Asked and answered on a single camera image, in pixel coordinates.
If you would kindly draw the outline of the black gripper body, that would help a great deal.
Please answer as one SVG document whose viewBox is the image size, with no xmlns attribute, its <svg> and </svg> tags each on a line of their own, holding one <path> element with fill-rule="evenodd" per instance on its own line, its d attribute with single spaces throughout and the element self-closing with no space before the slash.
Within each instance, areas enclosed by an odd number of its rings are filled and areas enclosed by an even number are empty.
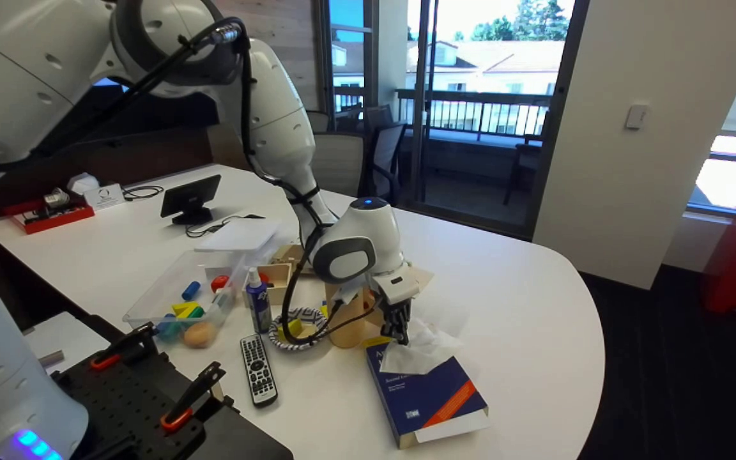
<svg viewBox="0 0 736 460">
<path fill-rule="evenodd" d="M 376 275 L 372 286 L 379 292 L 379 305 L 384 314 L 381 336 L 403 338 L 411 318 L 411 300 L 417 293 L 411 268 L 402 267 L 394 273 Z"/>
</svg>

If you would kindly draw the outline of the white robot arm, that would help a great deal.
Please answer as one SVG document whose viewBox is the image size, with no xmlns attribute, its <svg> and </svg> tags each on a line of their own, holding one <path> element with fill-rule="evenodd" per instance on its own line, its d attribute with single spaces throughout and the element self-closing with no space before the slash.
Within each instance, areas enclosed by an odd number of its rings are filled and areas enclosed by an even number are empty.
<svg viewBox="0 0 736 460">
<path fill-rule="evenodd" d="M 291 201 L 317 275 L 344 292 L 386 292 L 409 272 L 388 205 L 325 208 L 293 81 L 277 51 L 211 0 L 0 0 L 0 180 L 104 77 L 132 98 L 200 93 L 223 103 L 236 90 L 246 157 Z M 0 454 L 72 454 L 87 424 L 0 300 Z"/>
</svg>

